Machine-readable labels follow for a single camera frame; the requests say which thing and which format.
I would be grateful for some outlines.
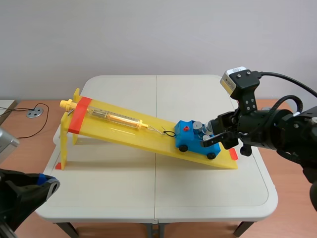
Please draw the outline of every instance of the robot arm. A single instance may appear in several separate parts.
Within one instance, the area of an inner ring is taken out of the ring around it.
[[[310,195],[317,210],[317,107],[302,112],[302,101],[288,95],[278,100],[270,110],[258,110],[254,91],[265,75],[284,78],[317,97],[315,91],[284,75],[251,72],[244,67],[228,70],[220,83],[230,97],[238,101],[239,107],[209,121],[206,130],[215,136],[202,141],[201,145],[209,147],[221,142],[225,149],[230,149],[238,145],[240,139],[243,142],[240,153],[245,156],[251,155],[251,146],[276,150],[280,156],[303,167],[305,177],[313,183]],[[289,99],[295,101],[296,113],[277,109]]]

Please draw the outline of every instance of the wooden floor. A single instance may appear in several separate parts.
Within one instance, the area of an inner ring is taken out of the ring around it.
[[[22,102],[19,107],[33,107],[37,102]],[[272,106],[273,100],[259,100],[258,108]],[[1,165],[1,168],[20,170],[26,173],[40,173],[44,170],[54,149],[52,136],[58,127],[62,110],[54,101],[48,101],[50,113],[43,132],[23,140],[19,148]],[[24,120],[24,113],[12,113],[3,127],[15,136],[24,136],[36,131]],[[43,141],[49,142],[45,151]],[[25,161],[25,153],[38,153],[34,160]],[[242,238],[317,238],[317,213],[309,199],[310,184],[302,174],[301,167],[281,158],[274,151],[260,149],[264,162],[276,186],[278,207],[266,220],[253,224]],[[175,223],[165,228],[166,238],[233,238],[238,222]],[[146,238],[145,227],[140,224],[74,224],[81,238]],[[32,214],[17,229],[19,238],[67,238],[68,236],[52,223]]]

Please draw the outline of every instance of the blue toy car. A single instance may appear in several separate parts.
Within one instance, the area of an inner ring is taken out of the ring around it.
[[[180,120],[175,126],[175,143],[176,147],[181,152],[192,151],[199,154],[206,155],[208,159],[214,159],[220,152],[219,144],[209,147],[202,147],[200,142],[203,137],[212,137],[212,135],[205,135],[202,131],[204,124],[199,121],[182,121]]]

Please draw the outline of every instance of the yellow support stand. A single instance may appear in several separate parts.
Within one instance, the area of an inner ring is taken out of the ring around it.
[[[79,89],[77,89],[75,91],[73,101],[78,103],[81,98],[82,97],[79,95]],[[142,120],[144,124],[151,125],[160,131],[163,131],[162,127],[164,127],[166,130],[174,131],[175,123],[173,122],[158,119],[156,117],[141,114],[96,100],[92,100],[89,106]],[[64,170],[67,162],[67,133],[70,122],[73,118],[73,114],[74,113],[64,113],[60,123],[62,170]],[[213,160],[209,160],[206,155],[191,151],[187,151],[185,153],[180,152],[178,148],[175,147],[175,139],[173,137],[162,135],[156,131],[151,131],[146,128],[136,129],[118,123],[109,122],[96,118],[88,113],[86,113],[84,116],[79,134],[214,167],[227,169],[237,168],[236,162],[231,159],[229,151],[225,150],[222,144],[220,144],[221,152],[217,155],[217,157]],[[76,143],[77,138],[78,135],[73,134],[73,144]]]

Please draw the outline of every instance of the black string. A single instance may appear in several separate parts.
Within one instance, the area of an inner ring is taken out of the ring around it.
[[[45,103],[38,103],[37,105],[45,105],[45,106],[48,107],[48,113],[46,114],[46,120],[45,120],[44,125],[42,126],[42,128],[38,132],[34,133],[33,135],[24,136],[24,137],[17,137],[17,139],[26,139],[26,138],[30,138],[32,136],[37,135],[38,133],[40,133],[43,130],[43,128],[45,127],[46,123],[48,122],[50,107],[48,105],[46,105]]]
[[[170,136],[170,137],[175,137],[176,136],[176,133],[174,131],[170,131],[170,130],[165,130],[163,131],[164,134]]]
[[[9,109],[9,108],[0,107],[0,109],[9,110],[8,112],[2,113],[2,114],[0,115],[0,117],[1,117],[2,115],[4,115],[4,114],[11,113],[12,111],[13,111],[13,112],[23,112],[23,111],[29,111],[29,110],[34,111],[34,109],[31,109],[31,108],[15,108],[15,109]]]

